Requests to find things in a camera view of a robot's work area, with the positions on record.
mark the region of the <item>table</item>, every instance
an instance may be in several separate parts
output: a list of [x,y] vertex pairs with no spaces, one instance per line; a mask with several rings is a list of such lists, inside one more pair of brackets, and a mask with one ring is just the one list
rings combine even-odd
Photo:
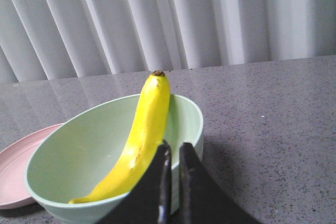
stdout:
[[[203,164],[239,205],[263,223],[336,223],[336,56],[166,74],[172,93],[201,108]],[[0,150],[95,105],[140,93],[148,75],[0,85]],[[61,223],[38,204],[0,210],[0,222]]]

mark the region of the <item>granite countertop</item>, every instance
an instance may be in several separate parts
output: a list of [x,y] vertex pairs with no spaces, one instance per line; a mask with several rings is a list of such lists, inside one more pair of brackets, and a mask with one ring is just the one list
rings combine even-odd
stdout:
[[[148,74],[0,85],[0,150],[140,93]],[[336,223],[336,56],[166,74],[172,93],[201,108],[203,164],[239,205],[263,223]],[[0,210],[0,223],[61,222],[32,204]]]

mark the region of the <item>countertop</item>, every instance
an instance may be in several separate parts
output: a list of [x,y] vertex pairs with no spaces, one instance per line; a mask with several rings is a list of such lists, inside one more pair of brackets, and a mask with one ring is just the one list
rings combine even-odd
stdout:
[[[336,56],[165,73],[172,93],[201,108],[202,162],[239,205],[263,223],[336,223]],[[0,85],[0,150],[95,105],[140,93],[148,75]],[[35,203],[0,210],[0,223],[61,222]]]

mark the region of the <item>bowl rim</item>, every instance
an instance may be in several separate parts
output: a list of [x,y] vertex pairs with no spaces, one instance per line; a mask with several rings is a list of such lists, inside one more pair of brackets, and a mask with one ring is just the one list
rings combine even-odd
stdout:
[[[189,102],[195,109],[196,111],[198,112],[198,116],[199,116],[199,126],[198,126],[198,132],[197,132],[197,135],[196,135],[196,139],[197,141],[195,143],[192,143],[194,146],[196,143],[199,142],[199,140],[201,139],[201,136],[203,134],[203,115],[202,115],[202,112],[200,110],[200,108],[198,107],[198,105],[192,101],[191,99],[187,98],[187,97],[184,97],[182,95],[179,95],[179,94],[174,94],[174,93],[171,93],[172,96],[174,97],[178,97],[180,99],[183,99],[187,102]],[[110,102],[113,102],[113,101],[118,101],[118,100],[122,100],[122,99],[127,99],[127,98],[131,98],[131,97],[138,97],[140,96],[140,94],[132,94],[132,95],[126,95],[126,96],[123,96],[123,97],[120,97],[120,98],[116,98],[116,99],[113,99],[113,100],[110,100],[110,101],[107,101],[107,102],[104,102],[104,103],[101,103],[101,104],[98,104],[90,109],[87,109],[81,113],[79,113],[78,115],[72,117],[71,119],[69,119],[68,121],[64,122],[59,128],[57,128],[54,132],[52,132],[45,140],[47,140],[48,138],[52,137],[54,134],[57,134],[57,132],[59,130],[61,130],[62,127],[66,126],[66,124],[68,124],[69,122],[75,120],[77,117],[95,109],[95,108],[98,108],[100,106],[104,106],[105,104],[108,104]],[[30,161],[33,159],[35,153],[38,151],[38,149],[40,148],[40,146],[42,145],[42,143],[36,148],[36,150],[33,152],[32,156],[30,157],[28,163],[27,163],[27,166],[25,168],[25,176],[24,176],[24,184],[25,184],[25,187],[27,189],[27,191],[29,192],[29,194],[40,204],[42,205],[46,205],[46,206],[51,206],[51,207],[57,207],[57,208],[63,208],[63,209],[73,209],[73,208],[90,208],[90,207],[98,207],[98,206],[101,206],[101,205],[105,205],[106,203],[110,203],[110,202],[114,202],[114,201],[118,201],[122,198],[124,198],[127,194],[129,194],[129,192],[127,193],[124,193],[124,194],[120,194],[120,195],[117,195],[115,197],[112,197],[112,198],[108,198],[108,199],[103,199],[103,200],[98,200],[98,201],[93,201],[93,202],[88,202],[88,203],[78,203],[78,204],[69,204],[69,203],[60,203],[60,202],[55,202],[55,201],[51,201],[51,200],[48,200],[48,199],[45,199],[41,196],[39,196],[38,194],[36,194],[30,187],[29,185],[29,182],[28,182],[28,178],[27,178],[27,173],[28,173],[28,167],[30,165]],[[179,165],[179,161],[175,162],[174,164],[172,164],[172,170],[177,168]]]

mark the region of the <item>banana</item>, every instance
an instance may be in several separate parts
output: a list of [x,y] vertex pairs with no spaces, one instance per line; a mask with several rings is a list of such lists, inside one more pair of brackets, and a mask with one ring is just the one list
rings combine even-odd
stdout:
[[169,101],[169,81],[163,71],[157,70],[142,88],[129,137],[114,168],[89,195],[72,199],[70,204],[111,198],[136,185],[163,141]]

